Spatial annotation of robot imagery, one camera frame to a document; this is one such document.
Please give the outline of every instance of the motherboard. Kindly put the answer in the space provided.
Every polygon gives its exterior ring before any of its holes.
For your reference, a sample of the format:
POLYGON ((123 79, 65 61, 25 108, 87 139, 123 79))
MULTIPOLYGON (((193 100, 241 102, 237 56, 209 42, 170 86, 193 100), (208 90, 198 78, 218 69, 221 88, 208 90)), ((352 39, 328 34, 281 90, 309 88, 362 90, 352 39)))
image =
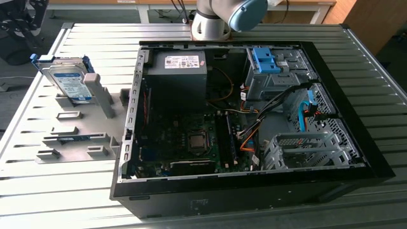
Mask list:
POLYGON ((249 170, 249 152, 237 150, 240 117, 233 112, 151 115, 139 136, 135 173, 166 177, 249 170))

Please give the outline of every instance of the barcode sticker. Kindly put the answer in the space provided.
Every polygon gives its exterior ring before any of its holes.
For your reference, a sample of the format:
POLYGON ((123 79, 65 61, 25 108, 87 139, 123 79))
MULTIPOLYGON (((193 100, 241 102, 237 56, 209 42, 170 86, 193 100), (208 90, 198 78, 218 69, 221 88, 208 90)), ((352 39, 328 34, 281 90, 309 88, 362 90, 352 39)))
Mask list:
POLYGON ((252 156, 252 161, 253 161, 253 163, 256 164, 256 166, 258 165, 258 162, 260 162, 260 160, 258 160, 258 158, 256 157, 256 155, 253 155, 252 156))
POLYGON ((241 99, 242 101, 245 101, 245 93, 244 93, 244 92, 240 92, 240 99, 241 99))
POLYGON ((198 68, 198 56, 166 56, 163 68, 198 68))
POLYGON ((288 66, 286 61, 277 61, 278 66, 288 66))

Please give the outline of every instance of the hard drive label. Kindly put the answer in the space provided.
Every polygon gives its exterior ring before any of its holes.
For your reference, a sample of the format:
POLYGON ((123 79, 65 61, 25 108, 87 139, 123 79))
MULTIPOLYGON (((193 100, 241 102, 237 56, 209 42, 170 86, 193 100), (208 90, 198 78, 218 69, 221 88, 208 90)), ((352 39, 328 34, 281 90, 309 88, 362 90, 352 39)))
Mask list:
POLYGON ((71 100, 86 101, 91 99, 90 92, 82 83, 78 73, 54 73, 53 76, 59 88, 71 100))

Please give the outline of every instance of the blue drive bay latch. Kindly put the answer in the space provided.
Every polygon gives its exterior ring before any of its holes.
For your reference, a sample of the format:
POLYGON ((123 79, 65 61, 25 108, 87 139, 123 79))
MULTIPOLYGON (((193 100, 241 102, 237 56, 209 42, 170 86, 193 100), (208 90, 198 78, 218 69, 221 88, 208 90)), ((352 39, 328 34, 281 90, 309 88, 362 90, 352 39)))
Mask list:
POLYGON ((258 65, 260 73, 280 73, 281 69, 273 61, 274 56, 269 48, 253 48, 253 59, 258 65))

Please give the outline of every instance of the wooden cabinet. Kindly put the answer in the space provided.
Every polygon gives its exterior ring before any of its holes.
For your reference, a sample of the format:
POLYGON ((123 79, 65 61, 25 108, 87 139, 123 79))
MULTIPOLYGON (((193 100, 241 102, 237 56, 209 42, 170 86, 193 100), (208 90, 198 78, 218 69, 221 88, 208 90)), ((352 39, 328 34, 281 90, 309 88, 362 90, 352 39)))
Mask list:
POLYGON ((322 24, 348 24, 373 55, 407 21, 407 0, 336 0, 322 24))

